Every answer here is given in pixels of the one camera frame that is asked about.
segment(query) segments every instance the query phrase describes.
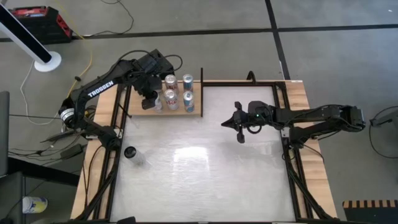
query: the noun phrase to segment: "silver can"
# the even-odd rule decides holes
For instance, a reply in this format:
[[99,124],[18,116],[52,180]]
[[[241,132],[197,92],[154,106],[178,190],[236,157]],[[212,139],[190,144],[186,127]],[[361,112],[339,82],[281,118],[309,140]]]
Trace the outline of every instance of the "silver can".
[[164,91],[164,98],[166,99],[167,106],[170,110],[178,109],[177,94],[174,92],[174,90]]
[[157,98],[155,100],[154,111],[156,111],[158,113],[161,113],[162,109],[163,109],[163,105],[162,105],[162,101],[160,100],[160,94],[157,93]]
[[143,165],[145,157],[135,147],[129,146],[124,150],[124,156],[133,162],[135,165]]
[[178,90],[178,82],[177,78],[174,75],[167,75],[164,78],[164,82],[166,83],[166,89],[168,90],[174,90],[178,96],[180,91]]
[[193,76],[186,74],[182,77],[184,84],[184,91],[191,91],[193,93]]
[[182,98],[184,99],[185,111],[192,112],[195,110],[195,105],[193,104],[193,93],[191,91],[186,91]]

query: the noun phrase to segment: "plastic container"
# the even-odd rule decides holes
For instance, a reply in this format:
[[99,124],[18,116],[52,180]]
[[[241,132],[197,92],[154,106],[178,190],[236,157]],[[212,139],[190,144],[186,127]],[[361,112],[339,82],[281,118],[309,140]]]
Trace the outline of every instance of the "plastic container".
[[43,197],[24,197],[22,199],[22,212],[23,214],[40,213],[43,212],[49,201]]

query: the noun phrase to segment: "blue soda can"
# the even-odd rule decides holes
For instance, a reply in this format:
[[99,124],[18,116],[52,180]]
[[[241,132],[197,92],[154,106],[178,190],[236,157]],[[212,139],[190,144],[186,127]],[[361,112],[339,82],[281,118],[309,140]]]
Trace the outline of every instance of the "blue soda can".
[[186,74],[182,77],[184,84],[184,91],[191,91],[193,93],[193,76]]
[[195,109],[193,104],[193,93],[191,91],[186,91],[182,98],[184,99],[185,111],[192,112]]

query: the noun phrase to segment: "metal bracket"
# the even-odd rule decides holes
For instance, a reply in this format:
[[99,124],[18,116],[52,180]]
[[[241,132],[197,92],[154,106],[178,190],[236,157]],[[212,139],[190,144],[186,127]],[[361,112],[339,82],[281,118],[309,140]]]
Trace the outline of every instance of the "metal bracket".
[[257,84],[256,76],[253,71],[250,71],[246,80],[252,80],[253,85]]
[[286,82],[275,82],[275,85],[281,90],[286,90]]
[[290,133],[290,128],[286,127],[280,130],[280,134],[282,135],[283,138],[288,138]]

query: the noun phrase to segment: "wooden tray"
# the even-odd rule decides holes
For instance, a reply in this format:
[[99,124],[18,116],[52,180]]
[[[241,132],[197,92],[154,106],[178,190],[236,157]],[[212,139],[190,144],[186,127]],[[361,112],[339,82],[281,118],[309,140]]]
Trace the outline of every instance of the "wooden tray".
[[[160,96],[160,100],[163,105],[163,112],[158,113],[153,109],[144,110],[141,106],[141,101],[144,99],[143,96],[138,95],[136,91],[131,93],[130,97],[130,106],[129,106],[129,114],[131,115],[200,115],[201,111],[201,84],[200,82],[193,82],[193,103],[195,104],[195,110],[188,113],[185,111],[184,102],[182,100],[183,95],[183,83],[182,81],[178,81],[178,89],[180,93],[178,94],[178,103],[179,107],[177,110],[170,110],[166,104],[166,100],[164,96]],[[163,91],[166,90],[166,86],[163,82]]]

